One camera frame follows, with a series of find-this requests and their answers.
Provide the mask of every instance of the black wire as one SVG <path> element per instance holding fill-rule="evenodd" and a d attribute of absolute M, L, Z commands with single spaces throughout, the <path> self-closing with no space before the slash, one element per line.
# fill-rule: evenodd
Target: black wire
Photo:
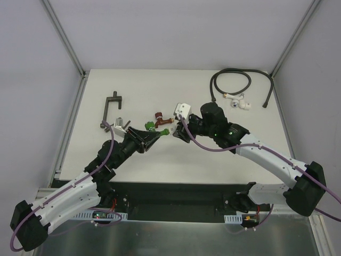
<path fill-rule="evenodd" d="M 265 102 L 263 104 L 263 108 L 266 108 L 267 104 L 269 103 L 270 96 L 271 96 L 271 93 L 272 93 L 272 90 L 273 90 L 273 87 L 274 87 L 273 79 L 267 73 L 265 73 L 263 71 L 260 71 L 260 70 L 257 70 L 257 69 L 225 68 L 225 69 L 220 70 L 219 72 L 215 73 L 212 76 L 212 78 L 211 78 L 211 80 L 209 82 L 209 90 L 210 90 L 210 93 L 211 93 L 212 101 L 213 102 L 216 101 L 216 98 L 214 97 L 214 93 L 213 93 L 213 84 L 214 84 L 214 87 L 217 89 L 217 91 L 219 91 L 221 94 L 227 93 L 227 94 L 230 94 L 230 95 L 237 95 L 239 93 L 244 92 L 246 89 L 248 89 L 250 87 L 250 85 L 251 85 L 251 77 L 248 74 L 246 74 L 245 72 L 259 73 L 259 74 L 262 74 L 262 75 L 266 76 L 270 80 L 269 93 L 267 94 L 266 100 L 265 100 Z M 232 92 L 232 93 L 231 92 L 224 92 L 224 91 L 220 90 L 220 88 L 218 87 L 218 85 L 217 85 L 217 78 L 218 78 L 218 76 L 220 74 L 226 74 L 226 73 L 235 73 L 235 74 L 244 75 L 248 79 L 248 84 L 243 89 L 241 89 L 238 92 Z"/>

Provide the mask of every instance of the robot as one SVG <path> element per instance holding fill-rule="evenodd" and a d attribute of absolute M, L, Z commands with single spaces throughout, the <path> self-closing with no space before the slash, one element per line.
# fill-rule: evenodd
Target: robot
<path fill-rule="evenodd" d="M 326 186 L 321 165 L 297 161 L 266 146 L 246 128 L 228 122 L 223 109 L 215 102 L 204 104 L 200 112 L 201 117 L 192 114 L 190 105 L 178 103 L 174 115 L 179 122 L 173 136 L 187 143 L 191 140 L 197 143 L 196 136 L 210 137 L 221 148 L 211 151 L 229 151 L 246 157 L 283 181 L 276 185 L 250 182 L 245 191 L 235 194 L 229 201 L 236 211 L 247 212 L 261 204 L 280 204 L 288 205 L 303 216 L 312 214 L 325 190 L 309 176 Z M 78 212 L 122 197 L 109 184 L 116 175 L 114 170 L 135 152 L 147 152 L 160 137 L 157 131 L 128 127 L 123 142 L 104 142 L 97 157 L 78 177 L 47 197 L 31 204 L 26 201 L 17 204 L 10 226 L 22 248 L 25 251 L 37 248 L 59 225 Z"/>

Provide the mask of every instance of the brown valve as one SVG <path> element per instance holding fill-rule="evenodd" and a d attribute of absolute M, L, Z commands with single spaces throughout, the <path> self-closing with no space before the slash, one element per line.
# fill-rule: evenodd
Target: brown valve
<path fill-rule="evenodd" d="M 167 120 L 163 120 L 161 112 L 155 113 L 155 118 L 156 118 L 155 128 L 159 127 L 159 125 L 171 124 L 174 122 L 174 119 L 172 119 L 172 118 L 167 119 Z"/>

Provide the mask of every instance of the white tabletop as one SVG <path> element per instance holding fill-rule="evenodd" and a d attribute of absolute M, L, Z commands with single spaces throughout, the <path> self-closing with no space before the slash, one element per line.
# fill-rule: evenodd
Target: white tabletop
<path fill-rule="evenodd" d="M 113 91 L 123 97 L 122 109 L 118 103 L 109 106 L 108 122 L 122 117 L 124 123 L 145 130 L 147 121 L 154 121 L 156 112 L 164 119 L 173 117 L 178 102 L 192 106 L 200 116 L 200 107 L 210 102 L 209 80 L 214 70 L 116 70 L 92 69 L 62 167 L 60 179 L 70 180 L 79 175 L 96 158 L 110 133 L 100 128 L 106 97 Z M 251 86 L 245 91 L 245 100 L 251 110 L 233 109 L 231 100 L 215 89 L 217 104 L 223 108 L 232 123 L 238 123 L 265 141 L 269 146 L 289 155 L 279 111 L 272 95 L 266 109 L 262 107 L 269 91 L 269 80 L 249 73 Z M 217 79 L 223 91 L 243 88 L 247 79 L 238 74 L 223 74 Z M 159 130 L 172 125 L 161 126 Z M 197 137 L 205 146 L 218 148 L 210 138 Z M 145 154 L 135 153 L 116 170 L 112 181 L 180 182 L 180 183 L 282 183 L 277 177 L 252 161 L 230 152 L 211 153 L 193 142 L 187 144 L 171 135 L 161 137 Z"/>

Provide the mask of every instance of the white wall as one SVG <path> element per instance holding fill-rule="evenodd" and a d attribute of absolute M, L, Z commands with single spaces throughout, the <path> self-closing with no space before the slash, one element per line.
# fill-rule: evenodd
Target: white wall
<path fill-rule="evenodd" d="M 271 71 L 312 0 L 51 0 L 86 70 Z"/>
<path fill-rule="evenodd" d="M 275 78 L 298 159 L 320 163 L 327 186 L 341 196 L 341 1 L 323 1 Z M 341 217 L 325 195 L 319 208 Z M 325 218 L 337 255 L 341 223 Z"/>
<path fill-rule="evenodd" d="M 41 3 L 0 1 L 0 255 L 15 205 L 47 185 L 78 85 Z"/>

